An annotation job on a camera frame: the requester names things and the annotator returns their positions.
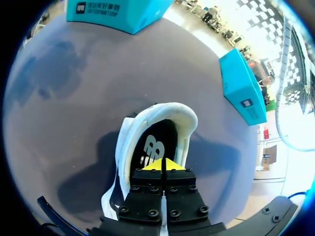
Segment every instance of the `screw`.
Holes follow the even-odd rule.
[[[191,185],[191,186],[189,186],[189,190],[190,190],[191,192],[195,192],[195,191],[197,190],[196,185]]]
[[[178,210],[171,210],[171,212],[170,212],[170,216],[173,218],[177,218],[180,215],[181,215],[181,212]]]
[[[120,213],[128,213],[129,212],[129,209],[126,207],[126,206],[121,206],[119,208],[119,212]]]
[[[209,207],[208,206],[202,206],[199,211],[203,214],[208,213]]]
[[[278,215],[274,215],[274,216],[272,217],[272,222],[278,223],[279,221],[280,221],[280,217],[279,217]]]
[[[170,187],[170,188],[169,188],[169,191],[171,191],[171,192],[176,192],[176,191],[177,191],[177,187]]]
[[[265,206],[262,209],[262,213],[264,213],[265,215],[268,215],[271,212],[270,208],[268,206]]]
[[[149,217],[157,217],[158,216],[158,214],[159,214],[159,212],[158,212],[158,210],[149,210],[149,212],[148,212],[148,216]]]
[[[133,185],[133,186],[131,186],[131,189],[132,190],[138,190],[140,187],[138,186],[138,185]]]
[[[156,192],[156,191],[159,190],[159,188],[156,187],[156,186],[152,186],[152,187],[150,188],[150,190],[151,190],[152,192]]]

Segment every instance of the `checkered pattern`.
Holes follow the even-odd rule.
[[[269,42],[272,51],[276,52],[274,57],[269,60],[275,69],[276,75],[279,75],[283,49],[283,17],[275,12],[275,9],[267,0],[237,0],[237,3],[241,9],[246,9],[250,14],[248,20],[250,26],[259,27],[262,34],[266,36],[266,40]],[[300,69],[298,68],[296,53],[292,46],[290,46],[288,57],[288,77],[285,90],[301,82]]]
[[[300,100],[301,91],[295,90],[285,95],[285,104],[290,105]]]

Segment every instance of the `cardboard box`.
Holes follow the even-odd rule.
[[[162,18],[172,2],[173,0],[68,0],[66,19],[135,34]]]
[[[220,58],[223,94],[248,125],[267,122],[260,86],[245,58],[233,49]]]

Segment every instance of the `red object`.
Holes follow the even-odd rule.
[[[264,129],[264,139],[269,139],[269,130],[267,128]]]

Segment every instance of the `gray table surface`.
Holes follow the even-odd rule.
[[[36,203],[43,195],[78,228],[98,226],[121,123],[156,102],[198,115],[186,166],[211,221],[227,223],[245,206],[256,127],[223,97],[219,58],[166,19],[132,36],[56,17],[19,53],[5,96],[8,162],[38,219],[47,220]]]

